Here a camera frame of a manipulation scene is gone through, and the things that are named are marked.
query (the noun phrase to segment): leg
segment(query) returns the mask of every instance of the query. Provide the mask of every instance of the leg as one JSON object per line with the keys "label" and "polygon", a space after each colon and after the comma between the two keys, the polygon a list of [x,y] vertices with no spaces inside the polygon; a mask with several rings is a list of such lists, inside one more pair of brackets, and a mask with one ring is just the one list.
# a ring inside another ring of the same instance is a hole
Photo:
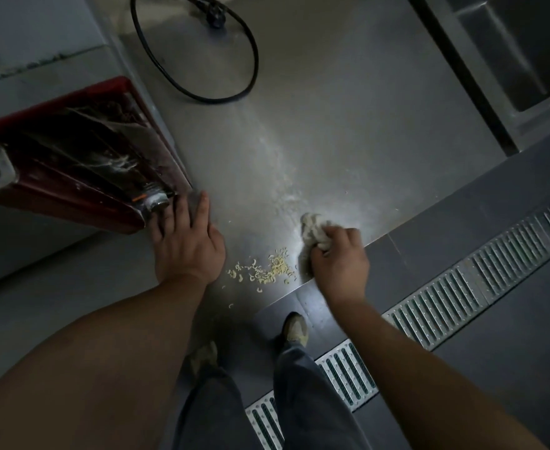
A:
{"label": "leg", "polygon": [[174,450],[262,450],[233,379],[216,362],[197,367],[194,362],[196,386],[179,416]]}
{"label": "leg", "polygon": [[[302,320],[295,331],[291,319]],[[298,336],[302,331],[303,339]],[[284,333],[287,342],[275,366],[274,393],[285,448],[370,449],[352,412],[304,350],[308,339],[304,318],[291,314]]]}

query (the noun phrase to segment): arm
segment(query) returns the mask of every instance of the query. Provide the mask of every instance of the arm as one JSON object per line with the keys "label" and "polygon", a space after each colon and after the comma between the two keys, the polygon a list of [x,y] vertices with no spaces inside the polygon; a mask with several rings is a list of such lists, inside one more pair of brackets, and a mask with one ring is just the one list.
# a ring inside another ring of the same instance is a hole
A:
{"label": "arm", "polygon": [[225,262],[208,211],[203,194],[190,227],[180,198],[164,235],[154,215],[160,284],[78,319],[0,379],[0,449],[156,447],[196,308]]}
{"label": "arm", "polygon": [[500,405],[388,324],[365,300],[369,261],[356,229],[328,228],[312,252],[317,285],[414,449],[544,449]]}

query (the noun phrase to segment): hand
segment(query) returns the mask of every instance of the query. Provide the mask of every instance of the hand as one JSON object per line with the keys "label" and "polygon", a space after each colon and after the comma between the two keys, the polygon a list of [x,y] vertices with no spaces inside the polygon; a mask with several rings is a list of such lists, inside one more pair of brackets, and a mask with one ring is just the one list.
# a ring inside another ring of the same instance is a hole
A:
{"label": "hand", "polygon": [[189,275],[206,286],[219,277],[225,264],[225,240],[208,221],[209,210],[208,194],[202,191],[196,219],[191,225],[187,198],[180,196],[175,214],[172,204],[164,211],[164,235],[160,232],[158,215],[152,215],[149,227],[160,283]]}
{"label": "hand", "polygon": [[316,284],[333,311],[339,305],[365,300],[369,259],[358,229],[325,227],[324,230],[331,237],[331,250],[325,256],[315,247],[310,258]]}

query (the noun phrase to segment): stainless steel floor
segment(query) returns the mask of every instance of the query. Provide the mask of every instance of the stainless steel floor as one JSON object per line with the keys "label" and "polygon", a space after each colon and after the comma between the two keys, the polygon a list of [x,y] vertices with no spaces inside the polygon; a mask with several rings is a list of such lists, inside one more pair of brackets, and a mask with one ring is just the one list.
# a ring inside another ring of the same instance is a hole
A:
{"label": "stainless steel floor", "polygon": [[[235,0],[256,36],[260,74],[247,99],[200,105],[124,37],[172,131],[196,187],[212,196],[227,241],[226,269],[286,248],[301,263],[300,218],[324,214],[388,233],[504,155],[407,0]],[[242,89],[252,55],[196,18],[147,29],[155,55],[189,90],[222,97]],[[197,325],[247,318],[301,285],[261,286],[223,275]]]}

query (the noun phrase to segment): left hand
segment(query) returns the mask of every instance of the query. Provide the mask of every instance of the left hand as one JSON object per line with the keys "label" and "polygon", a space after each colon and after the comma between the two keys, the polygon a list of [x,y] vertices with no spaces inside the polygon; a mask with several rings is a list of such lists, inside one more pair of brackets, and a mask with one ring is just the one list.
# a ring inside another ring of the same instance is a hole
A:
{"label": "left hand", "polygon": [[215,281],[225,264],[225,240],[209,222],[210,202],[206,191],[200,195],[193,225],[189,221],[187,198],[179,196],[176,209],[169,205],[163,213],[164,235],[155,213],[149,222],[156,277],[162,283],[177,276],[190,276],[204,286]]}

